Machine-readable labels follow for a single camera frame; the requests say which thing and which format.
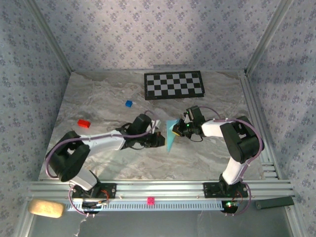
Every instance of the floor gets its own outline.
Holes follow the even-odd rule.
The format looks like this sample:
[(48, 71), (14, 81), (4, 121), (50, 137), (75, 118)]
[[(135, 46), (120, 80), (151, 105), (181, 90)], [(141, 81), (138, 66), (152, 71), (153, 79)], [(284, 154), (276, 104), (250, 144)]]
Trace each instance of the floor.
[(104, 233), (107, 237), (293, 237), (285, 215), (282, 207), (258, 212), (255, 205), (238, 217), (225, 217), (219, 211), (117, 211), (85, 218), (69, 211), (53, 221), (36, 216), (31, 233), (32, 237)]
[[(111, 131), (134, 119), (145, 110), (154, 111), (162, 120), (161, 133), (166, 137), (165, 122), (177, 119), (193, 105), (210, 106), (227, 118), (248, 116), (247, 105), (238, 77), (234, 73), (201, 72), (205, 97), (154, 100), (144, 99), (145, 71), (109, 71), (105, 73), (72, 73), (58, 118), (49, 142), (50, 150), (70, 130), (78, 134)], [(125, 106), (132, 100), (131, 108)], [(206, 119), (215, 114), (207, 109)], [(91, 122), (89, 129), (77, 126), (78, 119)], [(84, 167), (100, 179), (218, 179), (225, 170), (229, 153), (223, 139), (207, 138), (194, 143), (177, 137), (170, 153), (166, 146), (134, 151), (125, 149), (100, 152), (88, 157)], [(39, 178), (46, 178), (44, 166)], [(247, 180), (263, 179), (259, 159), (245, 174)]]

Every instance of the pink cube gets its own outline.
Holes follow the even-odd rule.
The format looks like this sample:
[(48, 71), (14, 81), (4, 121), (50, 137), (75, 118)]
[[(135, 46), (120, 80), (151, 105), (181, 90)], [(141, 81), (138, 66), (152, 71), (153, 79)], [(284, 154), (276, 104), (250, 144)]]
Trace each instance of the pink cube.
[(154, 197), (148, 197), (147, 198), (147, 205), (154, 205), (155, 204), (155, 198)]

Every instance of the black mounting plate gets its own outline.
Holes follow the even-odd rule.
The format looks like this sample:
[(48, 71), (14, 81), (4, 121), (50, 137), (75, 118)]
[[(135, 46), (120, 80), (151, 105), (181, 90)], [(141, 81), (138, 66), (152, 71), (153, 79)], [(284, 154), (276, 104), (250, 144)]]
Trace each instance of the black mounting plate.
[[(115, 198), (115, 194), (117, 191), (117, 184), (115, 183), (101, 183), (99, 186), (99, 191), (105, 190), (109, 194), (109, 199)], [(87, 193), (80, 186), (76, 185), (74, 187), (75, 192), (73, 192), (72, 198), (95, 198), (95, 199), (106, 199), (107, 196), (103, 192), (96, 192), (92, 197), (89, 193)]]
[(240, 192), (243, 198), (248, 197), (246, 185), (239, 182), (229, 185), (229, 189), (225, 191), (221, 189), (219, 182), (203, 183), (203, 191), (205, 198), (234, 198), (236, 192)]

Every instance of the red block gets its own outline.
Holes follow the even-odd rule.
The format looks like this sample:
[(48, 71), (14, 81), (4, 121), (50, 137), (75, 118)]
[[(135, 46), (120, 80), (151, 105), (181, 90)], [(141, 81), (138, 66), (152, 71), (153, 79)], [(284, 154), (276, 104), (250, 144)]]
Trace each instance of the red block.
[(80, 127), (89, 128), (90, 125), (91, 125), (91, 123), (89, 121), (82, 120), (82, 119), (78, 120), (78, 126), (80, 126)]
[(155, 198), (154, 197), (148, 197), (147, 198), (147, 205), (154, 205), (155, 204)]

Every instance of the chessboard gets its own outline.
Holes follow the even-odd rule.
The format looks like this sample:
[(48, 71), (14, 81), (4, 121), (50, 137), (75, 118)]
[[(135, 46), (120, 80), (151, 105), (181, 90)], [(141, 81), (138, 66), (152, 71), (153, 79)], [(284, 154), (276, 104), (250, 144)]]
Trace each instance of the chessboard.
[(200, 71), (146, 73), (145, 100), (204, 97)]

